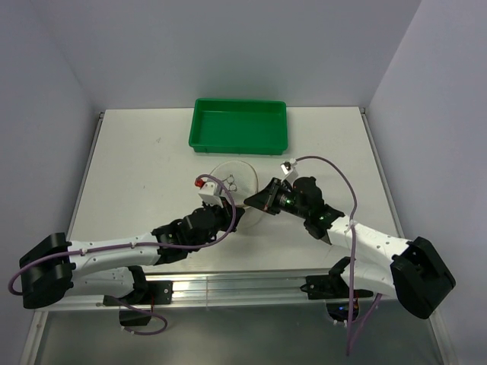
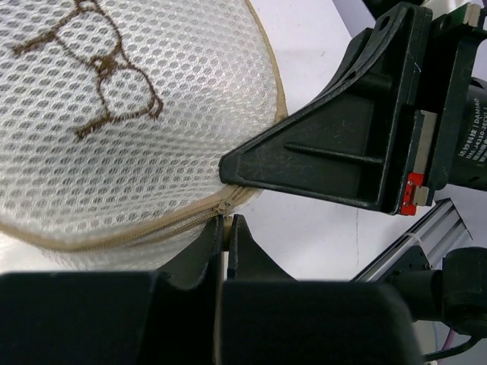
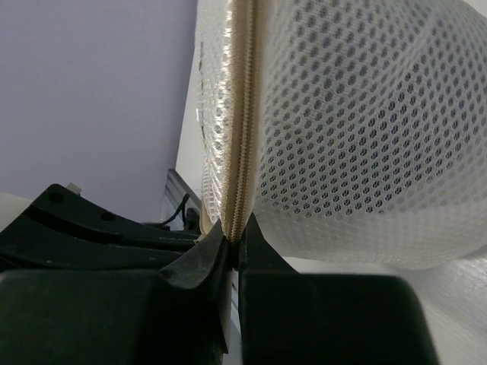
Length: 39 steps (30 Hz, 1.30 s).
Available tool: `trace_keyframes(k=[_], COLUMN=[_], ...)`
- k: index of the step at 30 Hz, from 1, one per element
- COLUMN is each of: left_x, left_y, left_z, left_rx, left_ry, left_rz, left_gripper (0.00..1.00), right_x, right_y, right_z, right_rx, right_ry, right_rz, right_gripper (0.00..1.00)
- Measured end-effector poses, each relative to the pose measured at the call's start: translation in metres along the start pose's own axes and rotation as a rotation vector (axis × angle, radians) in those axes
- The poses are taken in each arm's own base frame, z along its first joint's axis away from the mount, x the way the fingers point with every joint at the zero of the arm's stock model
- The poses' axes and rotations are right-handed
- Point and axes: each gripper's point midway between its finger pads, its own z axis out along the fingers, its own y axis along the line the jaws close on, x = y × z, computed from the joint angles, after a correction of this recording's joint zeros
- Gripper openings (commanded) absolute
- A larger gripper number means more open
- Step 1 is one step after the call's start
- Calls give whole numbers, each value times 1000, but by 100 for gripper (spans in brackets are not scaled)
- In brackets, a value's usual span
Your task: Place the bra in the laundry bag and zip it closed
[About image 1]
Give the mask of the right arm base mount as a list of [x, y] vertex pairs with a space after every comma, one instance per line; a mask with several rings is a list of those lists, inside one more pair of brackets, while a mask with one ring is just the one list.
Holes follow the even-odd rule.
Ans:
[[334, 324], [348, 322], [348, 315], [356, 320], [360, 312], [359, 300], [373, 297], [369, 290], [354, 290], [352, 305], [349, 304], [349, 286], [340, 275], [308, 275], [300, 291], [307, 295], [309, 300], [325, 300], [326, 311]]

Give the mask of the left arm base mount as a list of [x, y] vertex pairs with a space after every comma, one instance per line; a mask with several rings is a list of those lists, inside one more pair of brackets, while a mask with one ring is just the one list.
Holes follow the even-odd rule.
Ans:
[[[167, 329], [168, 321], [155, 312], [155, 307], [171, 304], [172, 294], [172, 281], [149, 281], [146, 289], [132, 297], [118, 299], [104, 296], [103, 306], [119, 307], [119, 324], [123, 331], [138, 336], [158, 335]], [[162, 327], [158, 330], [142, 331], [152, 319], [160, 320]]]

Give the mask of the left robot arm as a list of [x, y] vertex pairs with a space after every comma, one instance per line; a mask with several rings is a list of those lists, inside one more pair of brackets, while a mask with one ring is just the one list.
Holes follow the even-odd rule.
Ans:
[[245, 210], [207, 205], [170, 224], [124, 240], [69, 241], [46, 237], [19, 260], [23, 306], [39, 309], [70, 296], [102, 295], [137, 304], [148, 284], [143, 267], [172, 264], [237, 229]]

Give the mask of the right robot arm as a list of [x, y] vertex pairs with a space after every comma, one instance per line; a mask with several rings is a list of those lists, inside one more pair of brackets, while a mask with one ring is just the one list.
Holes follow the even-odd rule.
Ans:
[[353, 223], [325, 203], [314, 177], [293, 183], [274, 178], [244, 202], [267, 214], [285, 211], [300, 217], [314, 239], [349, 249], [327, 274], [306, 278], [301, 291], [311, 300], [383, 294], [397, 299], [414, 316], [427, 319], [456, 286], [429, 240], [420, 236], [406, 240]]

